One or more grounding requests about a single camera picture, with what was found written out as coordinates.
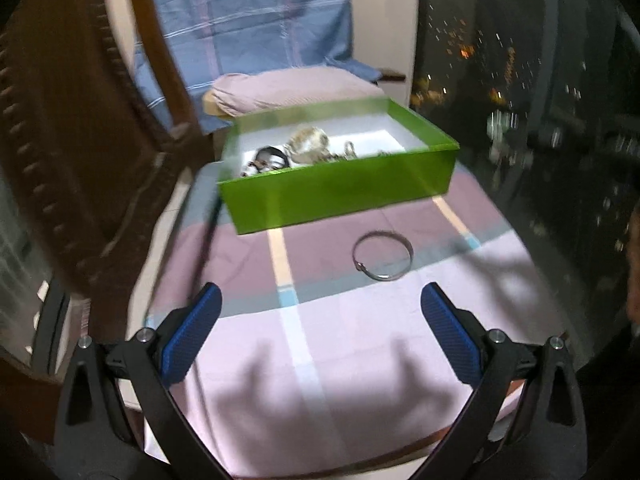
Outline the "person's right hand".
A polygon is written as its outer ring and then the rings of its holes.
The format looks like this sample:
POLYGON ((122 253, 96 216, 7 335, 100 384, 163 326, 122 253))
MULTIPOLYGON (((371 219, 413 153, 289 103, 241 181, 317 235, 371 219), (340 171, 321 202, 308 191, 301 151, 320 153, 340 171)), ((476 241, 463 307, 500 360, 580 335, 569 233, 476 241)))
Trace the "person's right hand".
POLYGON ((635 211, 629 222, 629 240, 627 243, 627 260, 629 276, 627 286, 626 312, 634 324, 640 323, 640 221, 635 211))

